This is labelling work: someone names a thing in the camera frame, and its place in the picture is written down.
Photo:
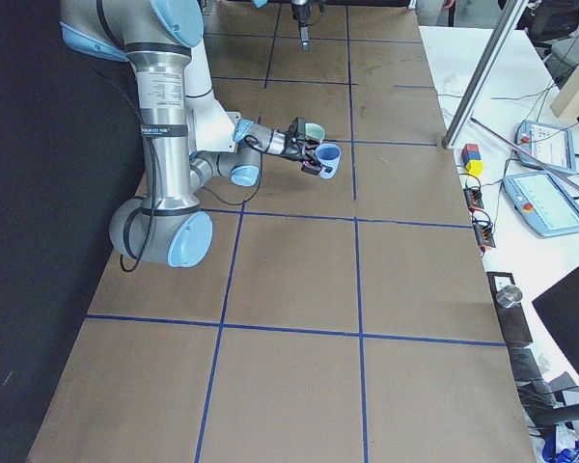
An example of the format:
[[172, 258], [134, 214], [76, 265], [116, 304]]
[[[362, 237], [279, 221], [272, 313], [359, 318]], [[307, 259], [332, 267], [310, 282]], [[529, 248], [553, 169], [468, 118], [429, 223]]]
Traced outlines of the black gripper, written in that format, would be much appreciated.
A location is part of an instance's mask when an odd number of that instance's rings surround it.
[[291, 0], [292, 18], [298, 23], [298, 32], [303, 51], [310, 47], [309, 26], [307, 21], [311, 17], [312, 7], [309, 0]]
[[315, 149], [321, 144], [319, 140], [307, 139], [304, 142], [293, 142], [285, 136], [282, 157], [290, 161], [303, 162], [301, 171], [313, 176], [332, 176], [332, 168], [316, 164]]

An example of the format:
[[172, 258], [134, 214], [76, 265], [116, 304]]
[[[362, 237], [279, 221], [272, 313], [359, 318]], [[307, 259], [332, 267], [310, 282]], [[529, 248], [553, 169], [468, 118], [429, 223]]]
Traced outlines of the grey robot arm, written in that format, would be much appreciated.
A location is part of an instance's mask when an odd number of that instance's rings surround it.
[[297, 162], [329, 179], [341, 154], [321, 127], [295, 119], [285, 131], [226, 111], [214, 95], [199, 1], [65, 1], [62, 35], [80, 53], [131, 65], [147, 191], [113, 215], [110, 238], [124, 258], [192, 267], [213, 237], [197, 192], [213, 177], [252, 187], [262, 157]]

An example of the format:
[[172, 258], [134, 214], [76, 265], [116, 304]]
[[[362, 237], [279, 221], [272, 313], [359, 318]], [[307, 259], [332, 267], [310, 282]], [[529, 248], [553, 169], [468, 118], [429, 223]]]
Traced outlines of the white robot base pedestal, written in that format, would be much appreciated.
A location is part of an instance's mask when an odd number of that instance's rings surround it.
[[234, 150], [235, 119], [214, 94], [204, 39], [191, 49], [184, 70], [184, 106], [191, 152]]

